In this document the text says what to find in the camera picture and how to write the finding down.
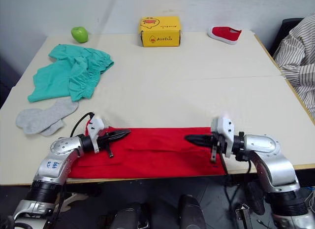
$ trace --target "black chair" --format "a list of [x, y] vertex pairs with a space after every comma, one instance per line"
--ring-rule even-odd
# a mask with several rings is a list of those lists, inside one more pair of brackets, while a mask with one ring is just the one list
[[297, 24], [302, 21], [303, 18], [290, 18], [290, 19], [285, 19], [282, 21], [282, 25], [280, 27], [280, 30], [272, 44], [272, 46], [269, 49], [269, 53], [271, 56], [274, 55], [275, 51], [279, 47], [281, 40], [283, 40], [290, 32], [291, 29], [297, 26]]

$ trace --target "red sneaker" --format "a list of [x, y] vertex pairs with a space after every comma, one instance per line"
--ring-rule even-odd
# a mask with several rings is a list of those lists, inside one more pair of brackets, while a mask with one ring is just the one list
[[211, 38], [220, 40], [228, 44], [236, 44], [242, 31], [237, 31], [230, 27], [212, 27], [209, 28], [208, 35]]

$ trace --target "cartoon duck logo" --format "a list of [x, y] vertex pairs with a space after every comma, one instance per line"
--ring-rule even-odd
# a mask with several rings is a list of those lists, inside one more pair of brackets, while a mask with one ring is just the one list
[[149, 41], [150, 41], [151, 43], [155, 43], [156, 40], [157, 40], [157, 39], [156, 39], [153, 35], [149, 38]]
[[159, 19], [153, 17], [146, 17], [141, 20], [141, 26], [151, 29], [159, 24]]

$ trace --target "sock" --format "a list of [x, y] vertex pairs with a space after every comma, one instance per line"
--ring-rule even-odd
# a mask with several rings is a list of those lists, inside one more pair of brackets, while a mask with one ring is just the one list
[[44, 135], [54, 133], [53, 130], [56, 131], [63, 126], [62, 122], [57, 122], [61, 120], [61, 118], [74, 112], [77, 109], [78, 105], [78, 102], [72, 102], [69, 98], [60, 99], [57, 100], [52, 107], [45, 110], [23, 110], [17, 116], [15, 123], [17, 126], [23, 128], [25, 134], [35, 134], [42, 131], [45, 131]]
[[[25, 120], [29, 119], [31, 116], [39, 115], [39, 113], [42, 111], [43, 110], [39, 108], [23, 110], [16, 118], [16, 125], [22, 128], [25, 125]], [[53, 123], [51, 126], [40, 132], [40, 134], [43, 136], [49, 136], [55, 133], [61, 127], [63, 127], [63, 122], [62, 120], [58, 120], [56, 123]]]
[[50, 136], [53, 133], [55, 133], [57, 130], [59, 130], [61, 127], [63, 127], [63, 121], [59, 120], [56, 123], [53, 123], [50, 127], [40, 132], [40, 134], [43, 136]]

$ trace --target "black wire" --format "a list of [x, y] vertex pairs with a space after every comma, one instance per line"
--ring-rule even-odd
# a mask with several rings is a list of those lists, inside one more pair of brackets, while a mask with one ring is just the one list
[[264, 227], [266, 227], [267, 229], [271, 229], [271, 228], [268, 227], [266, 224], [264, 224], [263, 221], [257, 219], [257, 222], [258, 222], [259, 224], [263, 225]]
[[56, 225], [56, 222], [57, 222], [57, 219], [59, 217], [61, 207], [63, 205], [63, 201], [65, 200], [65, 197], [66, 197], [66, 183], [64, 183], [64, 185], [61, 188], [60, 195], [59, 195], [59, 205], [58, 205], [58, 209], [57, 209], [57, 212], [55, 214], [55, 217], [53, 218], [51, 228], [54, 228]]
[[[250, 160], [248, 160], [248, 170], [246, 172], [246, 175], [244, 177], [244, 183], [246, 182], [246, 178], [247, 178], [247, 175], [249, 174], [249, 172], [251, 171], [251, 168], [252, 168], [252, 163]], [[237, 194], [237, 192], [239, 191], [239, 189], [241, 188], [242, 184], [239, 184], [236, 188], [236, 190], [234, 191], [233, 193], [233, 196], [232, 198], [230, 199], [230, 197], [228, 196], [228, 193], [227, 193], [227, 182], [230, 180], [230, 175], [227, 174], [227, 180], [225, 181], [225, 184], [224, 184], [224, 193], [225, 193], [225, 196], [227, 198], [227, 201], [228, 201], [228, 204], [229, 204], [229, 211], [232, 212], [232, 205], [233, 205], [233, 201], [235, 199], [235, 196]]]
[[210, 225], [209, 225], [209, 224], [207, 224], [207, 223], [206, 223], [206, 225], [207, 225], [208, 227], [210, 227], [211, 229], [215, 229], [214, 227], [210, 226]]
[[86, 113], [83, 117], [81, 117], [80, 120], [77, 122], [77, 124], [75, 124], [75, 126], [73, 127], [73, 129], [72, 129], [72, 131], [71, 131], [70, 137], [73, 137], [73, 134], [74, 134], [75, 129], [78, 127], [78, 125], [80, 124], [80, 122], [81, 122], [84, 118], [86, 118], [87, 116], [90, 116], [90, 119], [92, 119], [92, 117], [94, 116], [94, 113], [88, 112], [88, 113]]
[[223, 169], [224, 169], [224, 171], [225, 171], [225, 174], [226, 174], [226, 175], [229, 175], [229, 174], [228, 174], [228, 171], [227, 171], [227, 167], [226, 167], [225, 161], [224, 161], [224, 159], [223, 159], [222, 152], [220, 151], [219, 153], [220, 153], [221, 163], [222, 163]]
[[203, 197], [204, 197], [204, 195], [205, 195], [205, 192], [206, 192], [206, 190], [207, 190], [207, 188], [208, 188], [208, 185], [209, 185], [209, 182], [207, 182], [207, 185], [206, 185], [206, 187], [205, 187], [205, 190], [204, 190], [203, 193], [202, 193], [202, 196], [201, 196], [201, 199], [200, 199], [200, 201], [199, 201], [199, 204], [201, 203], [201, 201], [202, 201], [202, 199], [203, 199]]

